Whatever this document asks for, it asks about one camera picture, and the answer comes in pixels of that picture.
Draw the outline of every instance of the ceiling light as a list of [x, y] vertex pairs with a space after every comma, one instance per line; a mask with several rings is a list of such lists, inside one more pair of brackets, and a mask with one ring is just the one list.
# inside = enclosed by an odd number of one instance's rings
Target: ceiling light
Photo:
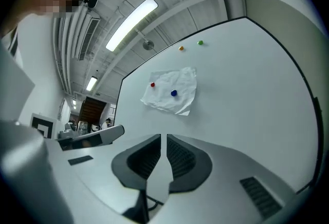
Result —
[[129, 31], [131, 31], [144, 17], [157, 7], [158, 4], [154, 0], [145, 0], [140, 4], [113, 34], [106, 45], [106, 48], [110, 51], [114, 51]]
[[97, 78], [92, 76], [86, 90], [91, 91], [96, 82], [97, 82]]

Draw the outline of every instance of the blue ball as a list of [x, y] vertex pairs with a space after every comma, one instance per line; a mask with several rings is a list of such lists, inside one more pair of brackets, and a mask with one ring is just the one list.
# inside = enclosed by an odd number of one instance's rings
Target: blue ball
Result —
[[177, 95], [177, 91], [176, 90], [171, 91], [171, 96], [176, 96], [176, 95]]

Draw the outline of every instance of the ceiling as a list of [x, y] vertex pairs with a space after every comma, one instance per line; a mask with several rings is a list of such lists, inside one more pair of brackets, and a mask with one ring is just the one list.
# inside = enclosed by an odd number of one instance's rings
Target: ceiling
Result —
[[[125, 37], [114, 52], [107, 50], [105, 45], [111, 36], [143, 1], [98, 1], [93, 10], [101, 16], [101, 21], [88, 47], [88, 55], [83, 61], [71, 60], [73, 91], [116, 103], [122, 79], [140, 64], [176, 41], [227, 20], [225, 6], [220, 5], [220, 0], [155, 0], [158, 7]], [[154, 42], [154, 49], [143, 49], [143, 35]], [[95, 90], [88, 92], [85, 88], [91, 76], [98, 78], [98, 84]]]

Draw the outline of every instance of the crumpled white napkin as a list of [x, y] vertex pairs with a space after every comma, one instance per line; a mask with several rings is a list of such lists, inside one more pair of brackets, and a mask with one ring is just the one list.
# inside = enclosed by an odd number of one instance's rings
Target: crumpled white napkin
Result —
[[[144, 96], [140, 99], [145, 105], [176, 115], [189, 115], [196, 90], [194, 67], [152, 72], [149, 81]], [[176, 96], [171, 96], [172, 90], [177, 91]]]

